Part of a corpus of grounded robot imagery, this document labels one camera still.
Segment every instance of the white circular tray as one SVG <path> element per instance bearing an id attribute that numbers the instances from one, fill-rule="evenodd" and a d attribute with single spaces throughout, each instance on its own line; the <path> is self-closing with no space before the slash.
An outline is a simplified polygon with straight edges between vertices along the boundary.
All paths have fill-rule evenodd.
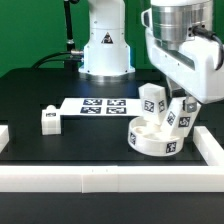
<path id="1" fill-rule="evenodd" d="M 184 138 L 168 136 L 160 126 L 145 121 L 143 117 L 129 124 L 128 143 L 136 151 L 150 156 L 171 156 L 183 148 Z"/>

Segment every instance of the cylindrical white object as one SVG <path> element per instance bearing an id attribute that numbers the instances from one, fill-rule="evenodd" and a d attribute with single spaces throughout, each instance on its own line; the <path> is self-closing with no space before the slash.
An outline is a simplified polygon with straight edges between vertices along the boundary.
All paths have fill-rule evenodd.
<path id="1" fill-rule="evenodd" d="M 84 48 L 80 73 L 99 80 L 134 73 L 130 47 L 124 39 L 125 4 L 123 0 L 88 0 L 90 39 Z"/>
<path id="2" fill-rule="evenodd" d="M 208 2 L 209 0 L 151 0 L 151 5 L 156 6 L 185 6 Z"/>
<path id="3" fill-rule="evenodd" d="M 171 156 L 181 151 L 184 138 L 170 137 L 160 131 L 159 125 L 137 117 L 129 124 L 128 143 L 133 149 L 146 155 Z"/>
<path id="4" fill-rule="evenodd" d="M 212 29 L 213 1 L 165 1 L 152 4 L 153 35 L 170 50 L 194 40 L 194 26 Z"/>

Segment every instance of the black table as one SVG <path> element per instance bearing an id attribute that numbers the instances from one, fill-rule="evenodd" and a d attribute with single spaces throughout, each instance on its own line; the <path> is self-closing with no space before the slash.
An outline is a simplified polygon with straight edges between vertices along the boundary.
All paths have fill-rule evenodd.
<path id="1" fill-rule="evenodd" d="M 80 80 L 63 69 L 10 71 L 0 79 L 0 124 L 8 124 L 10 133 L 0 164 L 206 166 L 192 143 L 192 132 L 175 156 L 157 158 L 133 150 L 127 143 L 133 117 L 63 117 L 62 135 L 41 135 L 41 111 L 48 105 L 60 108 L 65 97 L 138 98 L 138 87 L 147 82 L 166 87 L 163 75 L 154 70 L 139 70 L 135 80 L 106 85 Z M 223 102 L 203 105 L 196 121 L 221 145 L 223 111 Z M 221 193 L 1 193 L 0 199 L 4 224 L 221 223 L 224 217 Z"/>

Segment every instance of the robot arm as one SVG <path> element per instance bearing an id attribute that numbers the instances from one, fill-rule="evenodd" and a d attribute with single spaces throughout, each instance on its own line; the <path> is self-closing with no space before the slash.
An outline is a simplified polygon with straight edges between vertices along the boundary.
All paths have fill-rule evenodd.
<path id="1" fill-rule="evenodd" d="M 84 48 L 84 65 L 79 69 L 89 78 L 120 80 L 135 69 L 130 65 L 130 47 L 125 42 L 123 0 L 88 0 L 90 39 Z"/>
<path id="2" fill-rule="evenodd" d="M 151 63 L 202 103 L 224 99 L 223 45 L 212 29 L 212 0 L 152 0 L 142 13 Z"/>

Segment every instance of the white paper sheet with markers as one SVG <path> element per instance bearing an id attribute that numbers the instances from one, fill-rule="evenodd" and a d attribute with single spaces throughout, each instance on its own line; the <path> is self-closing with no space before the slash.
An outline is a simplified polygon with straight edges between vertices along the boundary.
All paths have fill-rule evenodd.
<path id="1" fill-rule="evenodd" d="M 142 116 L 140 99 L 66 98 L 61 115 Z"/>

